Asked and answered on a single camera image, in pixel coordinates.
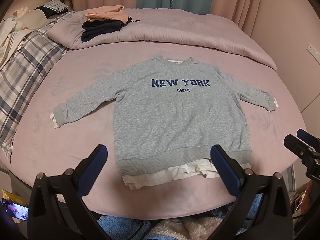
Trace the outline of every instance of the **plaid fabric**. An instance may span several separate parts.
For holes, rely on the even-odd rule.
[[[47,7],[57,13],[62,12],[64,9],[68,8],[68,5],[64,4],[63,2],[61,2],[60,0],[52,0],[49,2],[46,2],[43,5],[40,5],[38,7]]]
[[[47,37],[47,31],[73,14],[74,11],[64,13],[28,34],[22,48],[0,70],[0,144],[9,159],[13,137],[32,96],[66,52],[65,47]]]

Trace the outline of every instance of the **electrical outlet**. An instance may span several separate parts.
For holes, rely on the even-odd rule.
[[[311,43],[309,43],[307,47],[307,51],[310,52],[310,54],[316,59],[316,61],[320,64],[320,53],[316,50],[314,46],[312,46]]]

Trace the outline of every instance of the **gray sweatshirt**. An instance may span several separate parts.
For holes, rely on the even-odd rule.
[[[239,99],[276,110],[274,97],[193,58],[177,65],[156,57],[119,70],[60,103],[58,127],[116,99],[114,146],[121,176],[155,173],[210,159],[220,144],[250,163],[249,129]]]

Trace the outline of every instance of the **metal bolt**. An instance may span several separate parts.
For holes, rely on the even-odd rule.
[[[39,174],[37,175],[37,179],[42,179],[43,176],[44,176],[44,174],[41,172],[41,173],[39,173]]]
[[[244,173],[247,174],[248,176],[251,176],[253,174],[253,171],[251,169],[245,169]]]
[[[275,173],[275,176],[276,176],[277,179],[281,179],[281,178],[282,178],[282,175],[281,175],[281,173],[279,173],[279,172],[276,172],[276,173]]]
[[[73,169],[67,169],[64,173],[68,176],[70,176],[73,173]]]

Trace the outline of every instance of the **mattress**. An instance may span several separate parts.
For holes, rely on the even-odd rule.
[[[11,163],[4,155],[1,160],[32,186],[39,172],[47,176],[62,174],[67,168],[75,168],[97,144],[106,145],[108,161],[89,195],[83,197],[87,207],[100,214],[165,219],[208,211],[234,201],[220,178],[206,179],[202,175],[137,190],[125,186],[114,159],[114,101],[101,104],[74,123],[54,129],[49,116],[60,102],[118,69],[158,55],[180,60],[193,57],[272,93],[279,105],[273,112],[241,101],[250,130],[252,169],[257,174],[272,175],[286,170],[296,160],[284,147],[283,140],[287,134],[305,129],[305,125],[275,70],[247,57],[215,49],[150,41],[68,51],[31,99],[15,135]]]

